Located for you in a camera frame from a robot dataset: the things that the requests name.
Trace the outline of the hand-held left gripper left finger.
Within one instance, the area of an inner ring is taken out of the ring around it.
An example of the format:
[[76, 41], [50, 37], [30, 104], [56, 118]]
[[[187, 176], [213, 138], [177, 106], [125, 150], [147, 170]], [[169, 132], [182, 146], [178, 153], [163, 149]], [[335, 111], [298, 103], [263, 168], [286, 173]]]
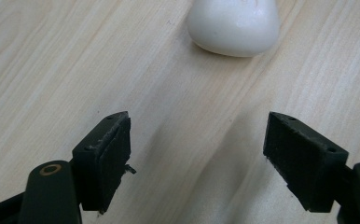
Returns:
[[121, 177], [135, 171], [131, 155], [131, 118], [127, 111], [102, 119], [73, 149], [77, 198], [84, 211], [105, 213]]

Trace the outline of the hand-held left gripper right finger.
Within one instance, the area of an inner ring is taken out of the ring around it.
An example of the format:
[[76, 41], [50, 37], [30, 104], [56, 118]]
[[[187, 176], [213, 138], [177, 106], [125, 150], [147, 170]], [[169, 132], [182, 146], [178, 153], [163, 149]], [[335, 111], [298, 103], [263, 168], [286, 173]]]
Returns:
[[328, 213], [349, 153], [298, 119], [271, 112], [263, 155], [307, 211]]

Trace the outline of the white glossy ceramic vase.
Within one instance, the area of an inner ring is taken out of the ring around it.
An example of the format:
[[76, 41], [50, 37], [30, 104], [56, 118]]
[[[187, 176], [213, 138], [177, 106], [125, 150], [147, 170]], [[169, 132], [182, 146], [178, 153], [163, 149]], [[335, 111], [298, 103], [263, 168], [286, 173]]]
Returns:
[[187, 30], [202, 49], [232, 57], [256, 56], [279, 38], [276, 0], [195, 0]]

